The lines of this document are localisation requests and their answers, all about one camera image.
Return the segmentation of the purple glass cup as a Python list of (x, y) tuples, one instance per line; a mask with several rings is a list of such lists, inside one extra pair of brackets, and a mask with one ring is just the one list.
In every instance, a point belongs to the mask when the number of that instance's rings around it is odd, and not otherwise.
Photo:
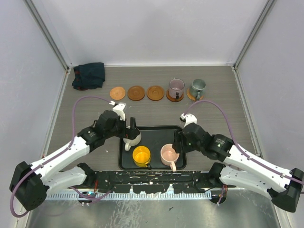
[(184, 93), (185, 84), (181, 79), (175, 78), (169, 82), (169, 96), (179, 99)]

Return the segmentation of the black plastic tray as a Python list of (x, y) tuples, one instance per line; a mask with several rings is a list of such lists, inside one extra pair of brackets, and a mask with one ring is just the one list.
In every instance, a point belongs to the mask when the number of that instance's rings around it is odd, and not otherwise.
[[(181, 127), (177, 125), (165, 125), (139, 126), (138, 128), (142, 134), (142, 139), (138, 145), (145, 146), (150, 150), (152, 156), (150, 165), (152, 169), (169, 171), (170, 167), (161, 162), (160, 151), (162, 146), (174, 142), (174, 134), (175, 132), (180, 131)], [(132, 157), (135, 147), (131, 147), (129, 151), (126, 151), (124, 147), (125, 143), (121, 139), (119, 144), (119, 168), (124, 171), (140, 170), (141, 168), (136, 166)]]

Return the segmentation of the dark blue folded cloth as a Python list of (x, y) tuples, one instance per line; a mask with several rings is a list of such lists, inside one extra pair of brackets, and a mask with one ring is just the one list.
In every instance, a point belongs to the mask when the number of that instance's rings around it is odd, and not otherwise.
[(104, 67), (104, 63), (102, 62), (88, 63), (74, 67), (75, 79), (72, 82), (73, 88), (79, 91), (102, 88), (105, 82)]

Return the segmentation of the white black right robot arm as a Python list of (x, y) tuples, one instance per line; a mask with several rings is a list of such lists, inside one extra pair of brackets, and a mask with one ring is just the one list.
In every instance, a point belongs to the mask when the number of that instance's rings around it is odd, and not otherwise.
[(208, 172), (208, 180), (213, 187), (231, 185), (245, 188), (267, 197), (285, 211), (296, 211), (304, 185), (302, 170), (273, 165), (224, 135), (210, 135), (195, 123), (174, 134), (172, 147), (176, 153), (198, 151), (215, 160)]

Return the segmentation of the grey ceramic mug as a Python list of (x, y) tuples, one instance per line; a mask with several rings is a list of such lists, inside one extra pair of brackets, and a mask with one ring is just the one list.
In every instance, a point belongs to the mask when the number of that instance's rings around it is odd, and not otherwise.
[(206, 83), (202, 79), (195, 79), (190, 86), (190, 94), (195, 101), (200, 100), (205, 94)]

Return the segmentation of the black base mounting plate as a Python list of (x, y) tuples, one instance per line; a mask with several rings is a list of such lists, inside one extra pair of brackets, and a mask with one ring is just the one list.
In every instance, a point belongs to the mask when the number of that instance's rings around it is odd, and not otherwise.
[(173, 193), (204, 193), (211, 188), (221, 188), (219, 179), (203, 171), (97, 171), (91, 183), (75, 185), (76, 189), (97, 188), (100, 193), (136, 194), (145, 192), (165, 193), (173, 187)]

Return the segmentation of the white ceramic mug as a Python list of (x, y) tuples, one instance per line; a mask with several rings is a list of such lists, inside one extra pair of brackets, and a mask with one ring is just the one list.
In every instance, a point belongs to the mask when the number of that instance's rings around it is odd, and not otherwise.
[(129, 151), (132, 146), (138, 145), (139, 142), (141, 141), (142, 135), (138, 128), (135, 128), (135, 133), (137, 134), (137, 136), (133, 140), (123, 138), (123, 142), (125, 143), (125, 146), (124, 146), (125, 151)]

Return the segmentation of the woven rattan coaster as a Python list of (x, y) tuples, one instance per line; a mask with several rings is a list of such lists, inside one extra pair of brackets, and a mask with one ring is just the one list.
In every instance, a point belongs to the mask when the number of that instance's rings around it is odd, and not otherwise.
[(187, 89), (187, 96), (192, 101), (198, 101), (198, 100), (196, 100), (196, 98), (194, 96), (191, 95), (190, 88)]
[(125, 97), (125, 89), (123, 87), (117, 86), (111, 89), (110, 97), (113, 100), (121, 100)]

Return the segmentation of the pink ceramic mug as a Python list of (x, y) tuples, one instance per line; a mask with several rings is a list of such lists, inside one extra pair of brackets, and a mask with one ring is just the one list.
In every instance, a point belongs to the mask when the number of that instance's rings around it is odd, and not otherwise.
[(173, 149), (172, 144), (166, 144), (161, 148), (160, 151), (161, 162), (169, 166), (173, 172), (177, 170), (176, 161), (179, 159), (180, 154), (176, 153)]

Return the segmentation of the brown wooden coaster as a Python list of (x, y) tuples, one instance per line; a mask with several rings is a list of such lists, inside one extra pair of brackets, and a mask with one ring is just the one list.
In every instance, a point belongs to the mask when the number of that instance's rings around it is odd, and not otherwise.
[(127, 94), (129, 99), (133, 101), (140, 101), (145, 97), (145, 90), (143, 87), (135, 85), (129, 88)]
[(173, 98), (170, 96), (169, 91), (167, 90), (166, 92), (166, 97), (171, 101), (171, 102), (179, 102), (184, 98), (184, 93), (182, 94), (182, 96), (180, 98)]
[(150, 86), (147, 90), (147, 96), (150, 100), (159, 101), (164, 97), (164, 89), (158, 85)]

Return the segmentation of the yellow mug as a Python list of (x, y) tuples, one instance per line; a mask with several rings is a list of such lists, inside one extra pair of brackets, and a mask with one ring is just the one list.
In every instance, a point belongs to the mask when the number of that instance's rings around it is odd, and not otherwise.
[(138, 146), (133, 150), (132, 158), (133, 162), (137, 167), (140, 168), (147, 168), (149, 170), (152, 169), (150, 162), (151, 162), (151, 152), (145, 146)]

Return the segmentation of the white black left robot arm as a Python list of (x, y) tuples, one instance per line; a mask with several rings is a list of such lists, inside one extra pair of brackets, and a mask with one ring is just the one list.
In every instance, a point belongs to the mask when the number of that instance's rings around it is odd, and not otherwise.
[(31, 211), (40, 206), (48, 195), (64, 188), (82, 185), (90, 188), (95, 183), (94, 171), (85, 164), (62, 172), (62, 169), (104, 145), (109, 138), (126, 139), (128, 147), (138, 144), (141, 133), (136, 119), (130, 118), (130, 125), (117, 112), (106, 110), (94, 123), (81, 130), (71, 142), (39, 161), (19, 163), (13, 173), (9, 189), (12, 193), (10, 209), (14, 199)]

